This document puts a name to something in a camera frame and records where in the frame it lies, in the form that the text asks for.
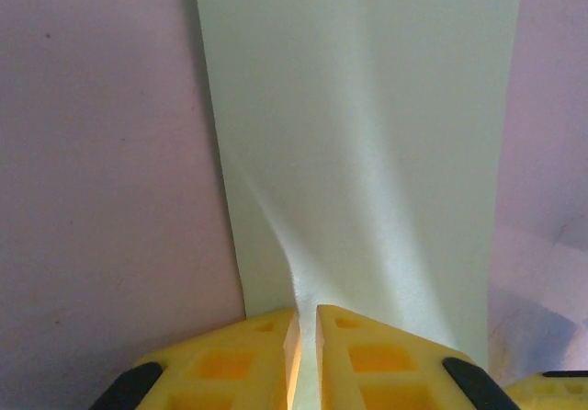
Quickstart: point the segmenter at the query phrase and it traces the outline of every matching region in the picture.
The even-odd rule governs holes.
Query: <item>pink wall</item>
[[[588,349],[577,349],[588,318],[587,41],[588,0],[522,0],[490,290],[503,382],[588,368]]]
[[[243,317],[195,0],[0,0],[0,408]]]

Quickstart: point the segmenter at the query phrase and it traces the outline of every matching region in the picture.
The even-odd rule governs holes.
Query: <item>yellow plastic part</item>
[[[294,309],[257,316],[153,352],[164,373],[137,410],[286,410],[300,364]]]
[[[316,341],[322,410],[475,410],[442,365],[461,352],[331,305]]]
[[[588,409],[588,378],[546,378],[539,373],[505,391],[521,410]]]

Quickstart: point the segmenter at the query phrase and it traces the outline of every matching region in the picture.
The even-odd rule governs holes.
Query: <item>paper sheet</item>
[[[330,302],[487,364],[519,0],[198,0],[245,304]]]

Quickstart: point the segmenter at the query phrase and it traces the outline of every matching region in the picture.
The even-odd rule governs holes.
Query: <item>rectangular hole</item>
[[[165,410],[231,410],[232,396],[199,393],[173,396]]]
[[[422,384],[379,384],[360,387],[366,410],[439,410]]]
[[[408,352],[390,344],[350,347],[349,358],[353,370],[358,372],[414,370]]]
[[[335,318],[334,323],[341,329],[357,329],[359,323],[356,320],[350,320],[348,318]]]
[[[211,350],[188,372],[188,376],[207,380],[244,380],[254,359],[255,353],[248,350]]]
[[[581,382],[567,382],[563,381],[563,386],[569,394],[584,393],[584,385]]]
[[[265,323],[264,325],[259,325],[255,328],[257,332],[272,332],[274,330],[273,323]]]
[[[533,386],[533,392],[536,394],[556,394],[558,388],[552,382],[539,382]]]

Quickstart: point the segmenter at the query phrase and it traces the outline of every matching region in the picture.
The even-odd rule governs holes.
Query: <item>black rubber pad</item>
[[[588,370],[553,370],[542,374],[546,378],[588,378]]]
[[[164,372],[148,362],[122,373],[90,407],[90,410],[134,410]]]
[[[477,410],[520,410],[484,369],[458,358],[443,359],[443,367]]]

